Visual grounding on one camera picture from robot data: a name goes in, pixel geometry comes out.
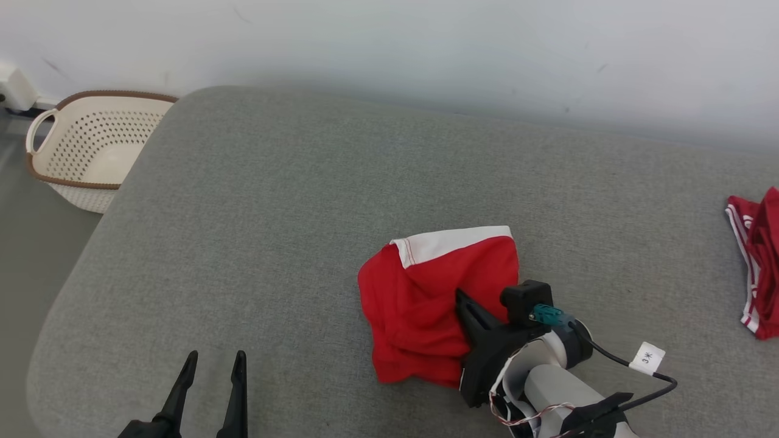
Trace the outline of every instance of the red garment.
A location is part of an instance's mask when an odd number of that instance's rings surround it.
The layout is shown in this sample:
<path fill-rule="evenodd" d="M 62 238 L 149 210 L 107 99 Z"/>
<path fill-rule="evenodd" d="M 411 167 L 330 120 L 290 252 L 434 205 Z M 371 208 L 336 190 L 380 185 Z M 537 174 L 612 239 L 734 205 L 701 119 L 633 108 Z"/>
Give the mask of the red garment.
<path fill-rule="evenodd" d="M 741 321 L 758 339 L 779 336 L 779 190 L 762 203 L 731 196 L 725 211 L 747 266 Z"/>
<path fill-rule="evenodd" d="M 457 387 L 470 347 L 454 312 L 455 291 L 507 321 L 500 292 L 517 284 L 518 272 L 508 227 L 424 233 L 382 248 L 358 274 L 379 381 L 418 376 Z"/>

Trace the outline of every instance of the laundry basket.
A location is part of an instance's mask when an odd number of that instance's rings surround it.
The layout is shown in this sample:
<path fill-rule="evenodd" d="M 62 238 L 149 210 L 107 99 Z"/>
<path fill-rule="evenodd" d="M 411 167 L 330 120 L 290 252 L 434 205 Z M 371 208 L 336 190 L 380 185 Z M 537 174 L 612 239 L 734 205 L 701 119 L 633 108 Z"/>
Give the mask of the laundry basket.
<path fill-rule="evenodd" d="M 175 97 L 131 91 L 74 94 L 33 121 L 27 168 L 76 207 L 104 213 L 174 102 Z M 51 116 L 54 125 L 35 150 L 35 132 Z"/>

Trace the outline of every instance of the black cord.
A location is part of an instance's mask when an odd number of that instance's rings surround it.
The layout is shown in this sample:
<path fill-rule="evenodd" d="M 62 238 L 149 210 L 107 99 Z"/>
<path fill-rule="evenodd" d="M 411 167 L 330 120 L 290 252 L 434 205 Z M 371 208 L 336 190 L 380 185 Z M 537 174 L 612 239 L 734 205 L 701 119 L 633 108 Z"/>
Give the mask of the black cord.
<path fill-rule="evenodd" d="M 590 339 L 590 335 L 585 333 L 584 330 L 579 328 L 579 326 L 576 325 L 574 322 L 568 323 L 568 327 L 571 327 L 573 331 L 575 331 L 576 334 L 579 336 L 579 338 L 584 339 L 588 344 L 592 345 L 592 348 L 595 348 L 602 355 L 613 360 L 614 362 L 617 362 L 620 365 L 630 366 L 630 363 L 625 359 L 618 358 L 612 353 L 609 353 L 608 351 L 604 350 L 603 347 L 601 347 L 600 345 L 596 344 L 592 339 Z M 624 412 L 627 411 L 628 409 L 633 409 L 636 406 L 641 406 L 642 404 L 647 403 L 648 401 L 652 401 L 655 398 L 666 395 L 669 392 L 673 391 L 674 388 L 676 388 L 676 386 L 679 384 L 676 381 L 676 379 L 674 379 L 673 377 L 666 376 L 665 374 L 652 373 L 652 377 L 656 379 L 664 380 L 666 382 L 669 382 L 670 384 L 667 385 L 665 388 L 653 392 L 652 394 L 645 395 L 639 399 L 620 405 L 619 406 L 620 411 Z"/>

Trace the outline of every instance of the teal connector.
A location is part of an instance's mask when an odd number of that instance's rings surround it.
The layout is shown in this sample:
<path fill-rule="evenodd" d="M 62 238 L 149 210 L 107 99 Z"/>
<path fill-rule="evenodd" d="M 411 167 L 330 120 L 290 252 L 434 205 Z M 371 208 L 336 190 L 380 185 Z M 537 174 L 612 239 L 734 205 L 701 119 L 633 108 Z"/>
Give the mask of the teal connector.
<path fill-rule="evenodd" d="M 569 319 L 560 309 L 545 304 L 537 304 L 533 308 L 533 318 L 536 322 L 548 326 L 562 326 Z"/>

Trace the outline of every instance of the wall outlet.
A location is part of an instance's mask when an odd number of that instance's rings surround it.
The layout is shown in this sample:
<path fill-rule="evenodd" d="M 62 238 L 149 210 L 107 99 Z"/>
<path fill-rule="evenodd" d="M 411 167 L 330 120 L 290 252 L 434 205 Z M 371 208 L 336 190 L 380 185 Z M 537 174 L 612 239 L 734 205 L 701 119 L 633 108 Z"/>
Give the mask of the wall outlet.
<path fill-rule="evenodd" d="M 21 111 L 30 109 L 38 99 L 37 91 L 21 70 L 4 62 L 0 62 L 0 94 L 5 98 L 0 102 L 0 106 Z"/>

